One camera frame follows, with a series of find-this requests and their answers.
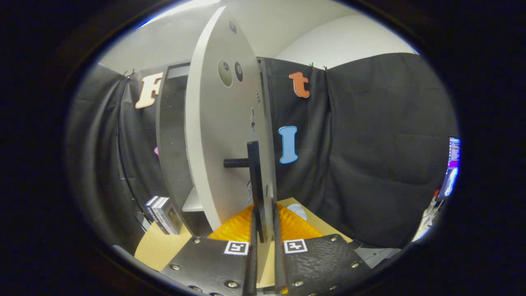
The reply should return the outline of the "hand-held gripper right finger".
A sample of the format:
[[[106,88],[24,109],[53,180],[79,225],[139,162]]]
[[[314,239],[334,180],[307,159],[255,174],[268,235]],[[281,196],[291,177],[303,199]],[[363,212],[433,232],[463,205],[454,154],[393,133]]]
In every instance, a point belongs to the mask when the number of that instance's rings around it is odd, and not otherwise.
[[[288,296],[338,296],[359,286],[372,269],[339,234],[283,240],[275,203],[275,291]]]

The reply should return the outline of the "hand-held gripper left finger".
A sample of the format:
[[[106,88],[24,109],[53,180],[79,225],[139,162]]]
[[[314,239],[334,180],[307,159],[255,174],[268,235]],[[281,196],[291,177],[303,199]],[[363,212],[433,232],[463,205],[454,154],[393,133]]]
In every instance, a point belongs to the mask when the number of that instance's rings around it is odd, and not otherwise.
[[[207,237],[193,236],[161,271],[206,296],[257,293],[257,233],[249,205]]]

